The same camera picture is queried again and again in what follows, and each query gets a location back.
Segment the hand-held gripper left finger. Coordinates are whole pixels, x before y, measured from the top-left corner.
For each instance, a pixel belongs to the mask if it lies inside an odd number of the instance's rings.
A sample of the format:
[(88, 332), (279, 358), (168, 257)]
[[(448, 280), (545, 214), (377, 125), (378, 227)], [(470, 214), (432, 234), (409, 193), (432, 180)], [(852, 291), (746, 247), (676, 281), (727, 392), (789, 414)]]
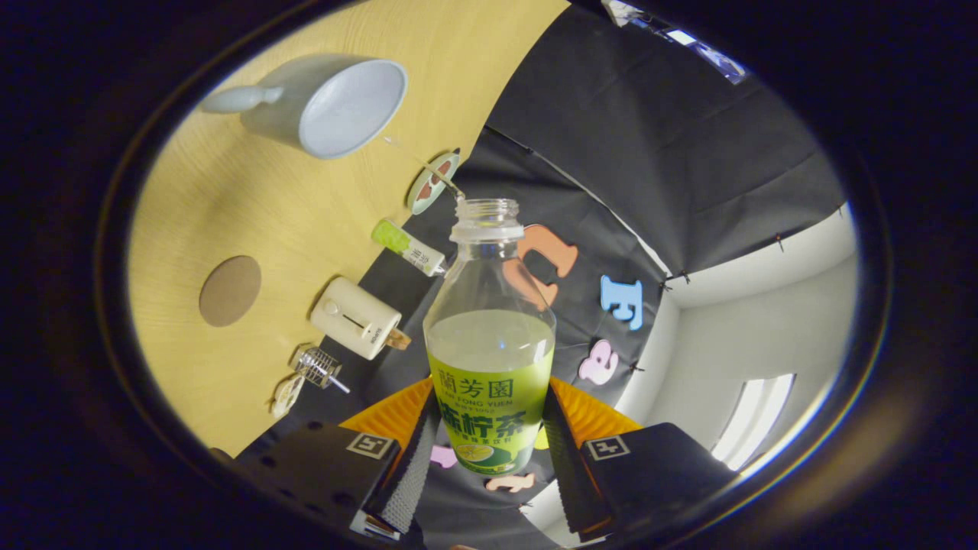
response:
[(412, 535), (439, 422), (425, 378), (338, 424), (307, 422), (233, 464), (343, 535)]

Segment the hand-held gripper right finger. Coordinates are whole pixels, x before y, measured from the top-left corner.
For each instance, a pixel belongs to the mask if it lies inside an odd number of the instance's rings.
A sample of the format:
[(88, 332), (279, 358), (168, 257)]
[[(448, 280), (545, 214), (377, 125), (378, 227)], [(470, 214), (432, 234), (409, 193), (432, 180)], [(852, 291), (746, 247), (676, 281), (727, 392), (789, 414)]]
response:
[(542, 425), (567, 526), (580, 539), (667, 528), (737, 478), (676, 425), (640, 427), (558, 378)]

